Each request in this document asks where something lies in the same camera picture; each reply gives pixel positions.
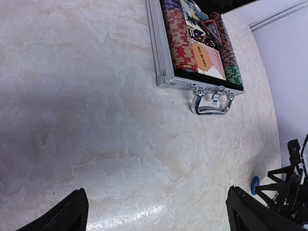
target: stack of poker chips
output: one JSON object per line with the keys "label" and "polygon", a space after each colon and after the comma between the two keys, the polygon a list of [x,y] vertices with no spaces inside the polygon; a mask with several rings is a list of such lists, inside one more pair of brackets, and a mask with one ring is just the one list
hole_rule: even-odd
{"label": "stack of poker chips", "polygon": [[222,64],[224,66],[226,79],[231,83],[242,86],[243,81],[240,69],[237,64],[231,41],[223,24],[221,15],[219,13],[212,13],[211,15],[209,15],[209,17],[215,20],[220,34],[222,46],[220,46],[218,50],[221,56]]}
{"label": "stack of poker chips", "polygon": [[180,0],[161,0],[174,69],[198,72]]}

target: black metal frame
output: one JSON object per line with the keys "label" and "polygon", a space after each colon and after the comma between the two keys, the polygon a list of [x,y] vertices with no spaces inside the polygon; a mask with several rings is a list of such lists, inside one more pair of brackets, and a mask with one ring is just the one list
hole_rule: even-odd
{"label": "black metal frame", "polygon": [[[275,183],[256,186],[255,192],[267,203],[271,211],[303,226],[308,223],[308,180],[304,173],[305,165],[304,168],[299,167],[304,161],[300,158],[298,140],[289,141],[288,150],[291,165],[269,171],[268,177]],[[276,177],[276,174],[286,174],[285,180]],[[276,191],[276,197],[271,199],[264,191]]]}
{"label": "black metal frame", "polygon": [[226,205],[231,231],[307,231],[266,208],[240,187],[229,189]]}

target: case handle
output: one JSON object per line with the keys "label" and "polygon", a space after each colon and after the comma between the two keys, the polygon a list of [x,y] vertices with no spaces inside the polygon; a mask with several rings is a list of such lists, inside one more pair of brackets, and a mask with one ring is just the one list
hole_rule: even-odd
{"label": "case handle", "polygon": [[197,114],[197,115],[200,115],[200,116],[201,115],[202,116],[203,115],[225,115],[230,110],[230,107],[231,107],[235,97],[234,97],[233,93],[231,93],[229,91],[225,92],[224,89],[225,89],[224,87],[219,86],[214,91],[214,94],[212,96],[213,104],[217,104],[217,102],[218,102],[218,100],[219,100],[219,98],[222,94],[227,95],[227,101],[222,108],[216,108],[216,107],[212,107],[212,106],[201,106],[200,107],[200,102],[202,100],[202,97],[208,91],[204,91],[204,89],[196,89],[196,91],[194,93],[193,100],[192,100],[192,105],[191,105],[192,112],[194,114]]}

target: metal latch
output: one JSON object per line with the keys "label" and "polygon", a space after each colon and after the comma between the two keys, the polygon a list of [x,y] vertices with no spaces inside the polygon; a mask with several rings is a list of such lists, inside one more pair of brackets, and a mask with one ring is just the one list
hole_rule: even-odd
{"label": "metal latch", "polygon": [[[194,93],[191,109],[192,112],[197,115],[224,115],[230,110],[232,102],[234,101],[234,94],[231,93],[229,90],[225,89],[224,86],[205,89],[197,87],[195,84],[191,84],[190,88],[193,89]],[[227,101],[225,102],[225,105],[221,108],[215,108],[211,106],[200,106],[201,99],[207,93],[213,93],[212,103],[214,105],[217,105],[221,95],[225,94],[227,96]]]}
{"label": "metal latch", "polygon": [[214,91],[213,96],[212,96],[212,104],[213,105],[218,104],[219,98],[224,93],[224,90],[225,90],[224,86],[218,86],[216,88],[216,90]]}

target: poker chip case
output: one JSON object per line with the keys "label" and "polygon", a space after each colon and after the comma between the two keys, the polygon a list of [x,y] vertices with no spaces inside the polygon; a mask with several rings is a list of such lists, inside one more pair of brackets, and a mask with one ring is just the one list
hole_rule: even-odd
{"label": "poker chip case", "polygon": [[[213,7],[215,12],[208,14],[210,19],[216,21],[222,41],[222,46],[217,52],[221,56],[221,69],[223,69],[219,75],[222,78],[219,79],[198,72],[200,69],[197,68],[197,59],[193,56],[192,43],[183,36],[186,28],[182,27],[181,5],[177,2],[180,0],[173,0],[171,5],[168,0],[146,0],[157,85],[163,88],[193,91],[191,110],[197,115],[224,115],[230,110],[235,97],[244,94],[244,87],[231,42],[221,19],[223,10],[221,7]],[[200,106],[206,94],[211,95],[214,106]],[[226,96],[226,102],[222,107],[218,107],[222,95]]]}

